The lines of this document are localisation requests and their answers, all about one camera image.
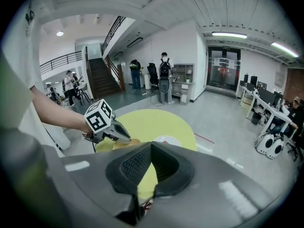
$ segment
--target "cap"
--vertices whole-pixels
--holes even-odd
[[[299,97],[296,96],[296,97],[294,98],[294,101],[296,101],[298,104],[300,104],[300,98],[299,98]]]

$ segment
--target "computer monitor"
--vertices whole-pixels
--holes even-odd
[[[255,89],[255,86],[253,84],[247,83],[246,88],[249,91],[253,91]]]
[[[257,85],[256,85],[257,87],[257,89],[258,90],[260,90],[260,89],[267,89],[267,84],[265,84],[265,83],[263,83],[263,82],[260,82],[260,81],[258,81],[257,82]]]
[[[279,99],[283,99],[283,95],[276,91],[274,92],[274,94],[275,94],[274,105],[276,105],[278,103]]]
[[[248,82],[248,74],[244,75],[244,82],[247,83]]]
[[[270,105],[273,105],[276,97],[275,94],[265,89],[260,89],[258,95],[261,98],[261,100],[265,101],[267,104],[269,103]]]
[[[256,87],[256,85],[257,85],[257,76],[251,76],[250,83],[253,84]]]

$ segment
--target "round ceiling light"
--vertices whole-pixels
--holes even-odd
[[[62,36],[62,35],[63,35],[63,32],[60,31],[60,32],[58,32],[56,35],[57,35],[57,36]]]

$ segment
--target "brown food item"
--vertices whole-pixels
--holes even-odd
[[[134,144],[138,144],[140,143],[140,141],[138,139],[131,139],[131,141],[129,143],[115,143],[114,145],[114,150],[116,149],[120,149],[120,148],[124,148],[124,147],[129,147],[132,146]]]

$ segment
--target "staircase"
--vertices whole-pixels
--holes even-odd
[[[120,86],[102,58],[90,59],[89,64],[97,98],[121,92]]]

